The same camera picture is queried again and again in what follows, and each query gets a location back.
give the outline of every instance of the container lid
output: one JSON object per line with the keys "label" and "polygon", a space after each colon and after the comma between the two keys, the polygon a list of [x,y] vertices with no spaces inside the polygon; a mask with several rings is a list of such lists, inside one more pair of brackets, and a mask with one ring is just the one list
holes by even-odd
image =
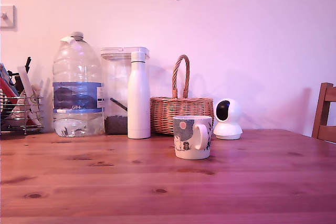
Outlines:
{"label": "container lid", "polygon": [[102,47],[100,55],[105,60],[131,59],[132,52],[143,52],[149,58],[149,51],[145,47]]}

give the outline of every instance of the security camera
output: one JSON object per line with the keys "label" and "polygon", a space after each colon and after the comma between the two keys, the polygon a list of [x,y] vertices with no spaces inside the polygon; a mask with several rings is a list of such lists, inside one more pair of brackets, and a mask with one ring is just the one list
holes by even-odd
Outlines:
{"label": "security camera", "polygon": [[242,128],[237,121],[241,116],[241,109],[238,103],[232,99],[222,99],[215,107],[215,118],[218,121],[214,134],[219,139],[239,139]]}

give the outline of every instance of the mug handle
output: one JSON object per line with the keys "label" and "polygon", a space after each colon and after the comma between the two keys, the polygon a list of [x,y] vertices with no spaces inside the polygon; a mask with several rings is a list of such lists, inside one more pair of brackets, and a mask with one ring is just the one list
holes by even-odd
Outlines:
{"label": "mug handle", "polygon": [[208,145],[208,130],[204,124],[197,124],[195,127],[199,128],[199,132],[201,134],[201,144],[195,145],[195,148],[196,150],[205,150]]}

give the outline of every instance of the printed mug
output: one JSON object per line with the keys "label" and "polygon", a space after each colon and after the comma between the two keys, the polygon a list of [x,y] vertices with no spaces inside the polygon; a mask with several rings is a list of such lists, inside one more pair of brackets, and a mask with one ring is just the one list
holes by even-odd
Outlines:
{"label": "printed mug", "polygon": [[210,156],[211,116],[174,116],[173,127],[176,157],[183,159],[203,159]]}

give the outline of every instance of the large water jug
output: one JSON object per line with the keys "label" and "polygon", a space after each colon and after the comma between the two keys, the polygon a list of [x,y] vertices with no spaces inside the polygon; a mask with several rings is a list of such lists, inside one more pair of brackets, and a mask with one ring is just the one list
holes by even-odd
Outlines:
{"label": "large water jug", "polygon": [[83,33],[61,40],[53,65],[54,129],[59,136],[102,132],[103,96],[100,60]]}

